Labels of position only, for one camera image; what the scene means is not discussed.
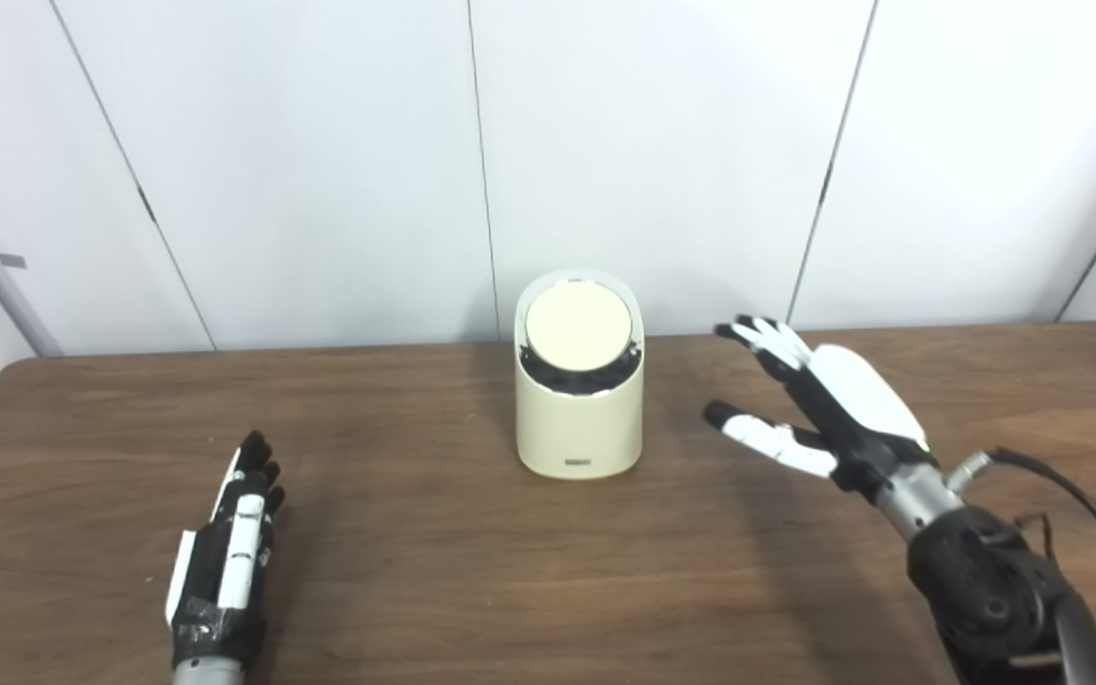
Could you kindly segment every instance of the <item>panel seam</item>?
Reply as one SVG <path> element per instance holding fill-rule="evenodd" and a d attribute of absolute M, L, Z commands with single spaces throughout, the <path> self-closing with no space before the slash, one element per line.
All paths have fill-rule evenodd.
<path fill-rule="evenodd" d="M 844 125 L 847 123 L 848 110 L 853 105 L 853 95 L 856 92 L 857 78 L 861 75 L 861 62 L 865 61 L 866 47 L 869 46 L 869 35 L 874 32 L 874 18 L 878 13 L 878 0 L 874 0 L 874 5 L 869 8 L 869 19 L 865 23 L 865 36 L 861 36 L 861 50 L 857 53 L 856 66 L 853 66 L 853 79 L 848 82 L 848 93 L 844 99 L 844 110 L 840 113 L 840 126 L 835 129 L 835 142 L 832 144 L 832 155 L 826 161 L 826 173 L 823 175 L 823 186 L 819 190 L 819 202 L 814 205 L 814 216 L 810 220 L 810 233 L 806 236 L 806 248 L 801 252 L 801 264 L 797 267 L 797 282 L 792 285 L 792 295 L 789 298 L 789 311 L 784 320 L 792 324 L 792 313 L 797 307 L 797 295 L 801 292 L 801 282 L 806 276 L 806 267 L 810 263 L 810 250 L 814 243 L 814 233 L 819 230 L 819 218 L 823 214 L 823 204 L 826 202 L 826 187 L 831 185 L 832 173 L 835 170 L 835 156 L 840 155 L 840 140 L 844 139 Z"/>
<path fill-rule="evenodd" d="M 496 259 L 493 253 L 493 217 L 488 207 L 488 168 L 484 163 L 484 127 L 480 114 L 480 75 L 476 69 L 476 33 L 472 30 L 471 0 L 468 4 L 468 47 L 472 61 L 472 94 L 476 100 L 476 141 L 479 142 L 479 180 L 484 195 L 484 228 L 488 233 L 488 273 L 493 289 L 493 333 L 501 340 L 501 308 L 496 304 Z"/>
<path fill-rule="evenodd" d="M 78 45 L 75 44 L 75 36 L 70 34 L 69 26 L 66 25 L 66 18 L 61 15 L 61 10 L 57 8 L 56 0 L 48 0 L 49 9 L 54 10 L 54 16 L 57 18 L 58 25 L 61 26 L 61 34 L 66 35 L 66 44 L 70 47 L 70 53 L 73 53 L 75 61 L 78 61 L 79 69 L 83 72 L 83 80 L 87 81 L 89 90 L 91 90 L 91 95 L 95 98 L 95 104 L 100 109 L 100 116 L 104 118 L 104 124 L 109 126 L 109 134 L 112 135 L 113 142 L 117 145 L 117 151 L 121 152 L 121 159 L 126 162 L 126 170 L 129 172 L 129 178 L 134 181 L 134 187 L 138 191 L 138 196 L 142 203 L 142 208 L 147 212 L 149 219 L 155 226 L 155 230 L 160 237 L 160 242 L 163 243 L 163 250 L 167 251 L 167 256 L 171 261 L 171 269 L 175 270 L 175 276 L 180 278 L 180 286 L 184 288 L 184 294 L 189 298 L 189 304 L 192 305 L 192 311 L 197 316 L 197 321 L 201 323 L 202 331 L 205 331 L 205 339 L 209 342 L 209 347 L 214 351 L 218 351 L 218 345 L 214 342 L 213 333 L 209 333 L 209 327 L 206 324 L 205 316 L 202 316 L 201 307 L 197 307 L 197 300 L 192 296 L 192 289 L 189 287 L 187 278 L 184 277 L 184 271 L 180 270 L 180 264 L 175 261 L 175 253 L 171 251 L 171 246 L 167 235 L 163 232 L 163 227 L 158 221 L 155 216 L 153 207 L 149 204 L 147 199 L 147 192 L 142 190 L 142 184 L 138 179 L 138 172 L 134 170 L 134 162 L 129 160 L 129 153 L 126 152 L 126 147 L 121 142 L 121 136 L 117 135 L 117 127 L 112 124 L 112 118 L 109 116 L 107 107 L 104 107 L 104 100 L 100 96 L 100 91 L 96 90 L 95 82 L 91 81 L 91 72 L 88 70 L 85 61 L 83 61 L 83 54 L 79 53 Z"/>

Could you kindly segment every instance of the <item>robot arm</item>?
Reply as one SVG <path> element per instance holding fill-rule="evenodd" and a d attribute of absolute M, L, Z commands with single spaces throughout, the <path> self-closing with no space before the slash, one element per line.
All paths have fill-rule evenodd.
<path fill-rule="evenodd" d="M 962 502 L 991 456 L 980 452 L 944 478 L 916 416 L 852 350 L 811 350 L 764 318 L 739 317 L 717 333 L 747 346 L 818 433 L 719 400 L 706 421 L 883 512 L 907 544 L 909 578 L 929 602 L 962 685 L 1096 685 L 1096 624 L 1084 600 L 1016 526 Z"/>
<path fill-rule="evenodd" d="M 240 444 L 209 523 L 180 537 L 167 620 L 174 685 L 240 685 L 264 642 L 260 600 L 273 551 L 273 516 L 285 500 L 279 468 L 260 432 Z"/>

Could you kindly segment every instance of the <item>robotic finger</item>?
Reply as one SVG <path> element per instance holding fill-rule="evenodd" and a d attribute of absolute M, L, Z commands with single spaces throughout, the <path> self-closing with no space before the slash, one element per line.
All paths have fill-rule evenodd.
<path fill-rule="evenodd" d="M 176 685 L 240 685 L 264 642 L 260 607 L 285 500 L 273 447 L 252 432 L 231 457 L 208 524 L 180 537 L 167 620 Z"/>
<path fill-rule="evenodd" d="M 704 416 L 726 436 L 788 468 L 820 478 L 830 477 L 835 469 L 835 456 L 822 435 L 812 430 L 775 423 L 721 400 L 709 402 Z"/>

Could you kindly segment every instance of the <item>silver metal cylinder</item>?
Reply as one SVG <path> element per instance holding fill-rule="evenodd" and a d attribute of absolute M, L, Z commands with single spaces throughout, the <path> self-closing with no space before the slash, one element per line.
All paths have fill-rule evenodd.
<path fill-rule="evenodd" d="M 171 685 L 243 685 L 243 666 L 226 658 L 183 660 L 171 674 Z"/>
<path fill-rule="evenodd" d="M 964 507 L 962 499 L 945 487 L 941 472 L 931 465 L 904 465 L 878 493 L 877 506 L 895 530 L 911 540 L 936 516 Z"/>

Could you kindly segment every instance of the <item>cream cylindrical device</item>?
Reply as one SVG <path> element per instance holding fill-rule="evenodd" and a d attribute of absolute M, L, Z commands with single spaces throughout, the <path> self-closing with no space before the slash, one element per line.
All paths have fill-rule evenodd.
<path fill-rule="evenodd" d="M 642 448 L 646 333 L 633 294 L 570 270 L 532 283 L 514 319 L 518 457 L 549 478 L 627 471 Z"/>

